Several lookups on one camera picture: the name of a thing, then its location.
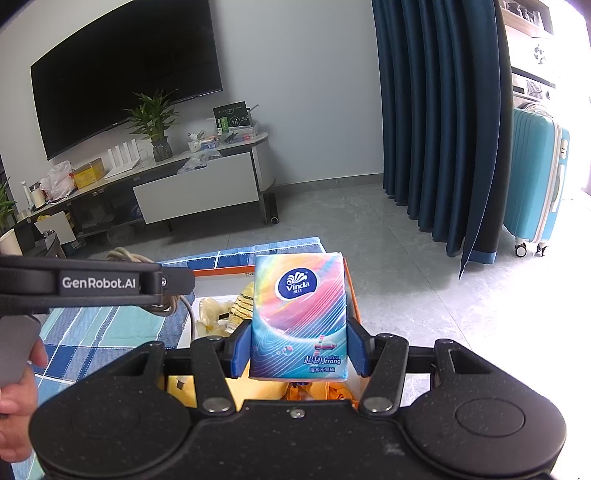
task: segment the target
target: blue checkered fabric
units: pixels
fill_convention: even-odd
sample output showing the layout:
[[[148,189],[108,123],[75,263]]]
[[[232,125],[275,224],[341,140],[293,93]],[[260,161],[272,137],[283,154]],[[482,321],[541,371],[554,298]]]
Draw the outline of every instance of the blue checkered fabric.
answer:
[[[324,252],[318,237],[232,248],[161,263],[206,270],[253,265],[256,255],[306,252]],[[194,299],[193,294],[187,296],[191,304]],[[142,343],[160,340],[166,347],[176,348],[188,316],[184,304],[168,317],[132,306],[54,309],[41,330],[49,365],[34,369],[39,405]],[[16,480],[37,480],[43,476],[34,454],[13,467]]]

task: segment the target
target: cardboard box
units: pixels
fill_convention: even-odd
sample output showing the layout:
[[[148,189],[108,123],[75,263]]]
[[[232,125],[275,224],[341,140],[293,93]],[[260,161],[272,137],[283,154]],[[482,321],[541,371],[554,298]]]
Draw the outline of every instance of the cardboard box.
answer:
[[[78,189],[84,188],[105,176],[105,166],[102,158],[97,158],[90,163],[82,165],[72,171],[74,182]]]

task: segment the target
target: black television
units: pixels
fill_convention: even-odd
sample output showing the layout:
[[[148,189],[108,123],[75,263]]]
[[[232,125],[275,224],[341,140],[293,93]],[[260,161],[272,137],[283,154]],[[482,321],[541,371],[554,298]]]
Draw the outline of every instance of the black television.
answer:
[[[222,90],[207,0],[132,0],[31,66],[47,159],[126,122],[134,92],[173,103]]]

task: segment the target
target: rainbow pattern packaging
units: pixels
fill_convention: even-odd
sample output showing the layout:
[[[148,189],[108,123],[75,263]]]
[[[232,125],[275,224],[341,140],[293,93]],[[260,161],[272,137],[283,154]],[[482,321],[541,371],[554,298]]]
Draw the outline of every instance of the rainbow pattern packaging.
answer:
[[[251,378],[346,380],[346,328],[341,254],[255,258]]]

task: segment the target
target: white plastic bag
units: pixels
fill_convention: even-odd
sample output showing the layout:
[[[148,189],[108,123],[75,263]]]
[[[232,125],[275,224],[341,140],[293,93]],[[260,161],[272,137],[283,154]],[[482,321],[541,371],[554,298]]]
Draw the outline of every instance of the white plastic bag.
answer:
[[[207,165],[207,162],[213,158],[220,158],[222,155],[217,150],[200,150],[192,153],[189,156],[188,162],[185,163],[177,172],[177,175],[185,173],[186,171],[197,170]]]
[[[65,198],[74,190],[74,179],[71,173],[72,165],[66,160],[54,165],[47,177],[41,179],[41,188],[45,190],[50,201],[55,202]]]

